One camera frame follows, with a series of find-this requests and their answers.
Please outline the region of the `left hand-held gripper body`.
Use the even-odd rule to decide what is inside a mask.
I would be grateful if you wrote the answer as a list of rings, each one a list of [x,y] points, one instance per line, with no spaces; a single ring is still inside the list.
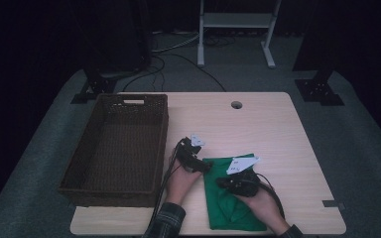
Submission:
[[[196,163],[200,161],[197,154],[201,150],[201,146],[194,146],[188,137],[182,138],[178,143],[177,159],[182,166],[189,172],[195,173]]]

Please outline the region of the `brown wicker basket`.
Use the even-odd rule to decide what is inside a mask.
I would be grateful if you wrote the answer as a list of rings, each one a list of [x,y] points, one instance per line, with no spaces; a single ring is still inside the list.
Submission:
[[[154,206],[168,124],[165,94],[98,95],[59,193],[76,206]]]

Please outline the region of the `grey tape strip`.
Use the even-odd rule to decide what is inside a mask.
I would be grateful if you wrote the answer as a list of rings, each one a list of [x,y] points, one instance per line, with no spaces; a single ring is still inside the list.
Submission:
[[[345,204],[343,202],[338,202],[336,200],[323,200],[322,204],[324,207],[336,207],[340,211],[345,210]]]

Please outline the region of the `white metal stand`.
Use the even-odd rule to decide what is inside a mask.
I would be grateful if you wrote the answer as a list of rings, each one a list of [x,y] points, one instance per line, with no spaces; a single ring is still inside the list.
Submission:
[[[275,68],[276,64],[270,51],[270,43],[278,19],[282,0],[275,0],[271,13],[210,13],[204,10],[205,0],[199,0],[199,26],[197,44],[197,65],[204,66],[204,32],[210,28],[233,29],[266,29],[267,36],[261,42],[267,66]]]

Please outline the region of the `green printed t-shirt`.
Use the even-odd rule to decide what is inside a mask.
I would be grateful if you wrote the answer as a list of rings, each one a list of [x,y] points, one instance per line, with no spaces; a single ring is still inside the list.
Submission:
[[[225,188],[220,188],[216,179],[226,178],[232,158],[204,158],[212,164],[203,175],[205,199],[212,230],[266,231],[267,226],[259,221],[251,209]]]

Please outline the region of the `black metal stand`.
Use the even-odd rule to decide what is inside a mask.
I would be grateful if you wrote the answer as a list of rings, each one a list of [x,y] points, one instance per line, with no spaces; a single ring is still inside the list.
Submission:
[[[87,49],[81,61],[86,83],[74,98],[85,102],[111,93],[116,81],[151,63],[146,0],[67,0]]]
[[[340,106],[343,101],[328,84],[337,63],[338,37],[330,0],[315,0],[293,70],[316,70],[312,79],[296,79],[296,86],[305,102],[322,106]]]

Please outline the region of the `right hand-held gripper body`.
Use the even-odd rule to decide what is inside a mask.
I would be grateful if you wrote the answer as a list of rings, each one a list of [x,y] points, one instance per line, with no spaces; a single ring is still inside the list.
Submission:
[[[236,195],[252,197],[258,191],[260,179],[253,171],[258,157],[233,158],[226,170],[227,189]]]

